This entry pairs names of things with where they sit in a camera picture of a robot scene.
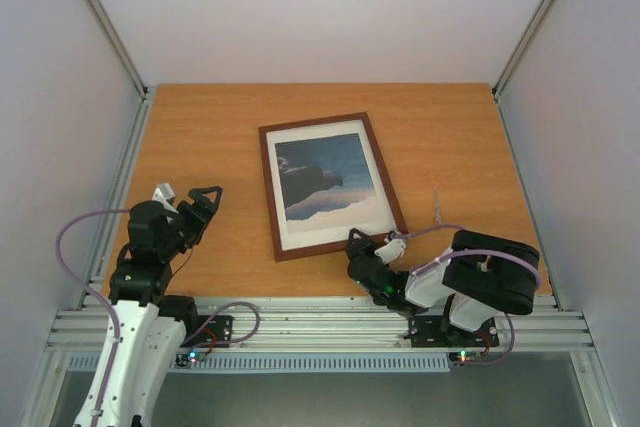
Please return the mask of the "clear handle screwdriver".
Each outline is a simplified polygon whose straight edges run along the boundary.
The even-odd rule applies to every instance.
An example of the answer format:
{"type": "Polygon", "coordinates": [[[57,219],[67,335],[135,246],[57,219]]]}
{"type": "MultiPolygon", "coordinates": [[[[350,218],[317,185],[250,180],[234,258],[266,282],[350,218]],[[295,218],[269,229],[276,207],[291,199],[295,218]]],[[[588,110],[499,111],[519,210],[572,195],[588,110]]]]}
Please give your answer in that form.
{"type": "Polygon", "coordinates": [[[433,192],[434,222],[436,225],[442,225],[443,220],[442,220],[441,205],[440,205],[438,190],[436,186],[433,186],[432,192],[433,192]]]}

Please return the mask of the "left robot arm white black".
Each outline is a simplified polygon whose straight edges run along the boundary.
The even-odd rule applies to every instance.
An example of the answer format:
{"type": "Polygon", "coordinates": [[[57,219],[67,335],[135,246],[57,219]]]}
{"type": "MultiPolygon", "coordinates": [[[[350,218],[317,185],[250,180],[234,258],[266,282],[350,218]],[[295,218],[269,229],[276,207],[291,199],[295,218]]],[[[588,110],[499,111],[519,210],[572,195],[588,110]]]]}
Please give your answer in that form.
{"type": "Polygon", "coordinates": [[[77,426],[148,426],[180,345],[195,342],[202,322],[189,296],[167,294],[172,261],[200,243],[223,190],[193,188],[176,203],[167,184],[128,212],[128,241],[109,280],[108,325],[77,426]]]}

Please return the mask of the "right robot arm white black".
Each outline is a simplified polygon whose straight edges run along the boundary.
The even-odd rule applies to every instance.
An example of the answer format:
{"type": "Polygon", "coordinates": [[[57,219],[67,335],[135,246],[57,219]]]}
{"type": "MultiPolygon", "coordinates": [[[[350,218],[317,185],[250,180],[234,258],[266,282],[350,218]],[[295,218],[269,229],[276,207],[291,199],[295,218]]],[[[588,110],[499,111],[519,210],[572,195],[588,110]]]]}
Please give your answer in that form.
{"type": "Polygon", "coordinates": [[[374,304],[408,319],[404,337],[413,346],[494,347],[496,315],[532,313],[542,284],[535,247],[459,229],[433,261],[396,272],[391,263],[412,237],[392,231],[377,243],[353,228],[345,253],[349,278],[374,304]]]}

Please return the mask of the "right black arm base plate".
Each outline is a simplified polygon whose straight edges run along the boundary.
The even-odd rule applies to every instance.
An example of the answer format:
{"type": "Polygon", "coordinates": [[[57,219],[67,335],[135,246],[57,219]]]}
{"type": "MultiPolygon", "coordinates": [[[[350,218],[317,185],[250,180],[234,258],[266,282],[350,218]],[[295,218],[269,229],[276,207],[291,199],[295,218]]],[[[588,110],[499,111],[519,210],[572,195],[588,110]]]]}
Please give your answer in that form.
{"type": "Polygon", "coordinates": [[[493,348],[500,345],[494,318],[485,321],[477,331],[468,332],[444,326],[442,316],[418,316],[408,321],[405,338],[415,348],[493,348]]]}

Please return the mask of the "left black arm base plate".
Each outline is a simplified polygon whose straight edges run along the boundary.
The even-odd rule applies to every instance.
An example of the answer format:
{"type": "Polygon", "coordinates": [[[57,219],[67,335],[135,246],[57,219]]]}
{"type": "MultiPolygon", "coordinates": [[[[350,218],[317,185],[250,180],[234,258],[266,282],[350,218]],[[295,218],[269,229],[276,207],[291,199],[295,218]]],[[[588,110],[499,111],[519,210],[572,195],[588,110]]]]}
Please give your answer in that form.
{"type": "Polygon", "coordinates": [[[189,347],[227,348],[233,334],[234,319],[230,315],[218,315],[198,333],[189,343],[189,347]]]}

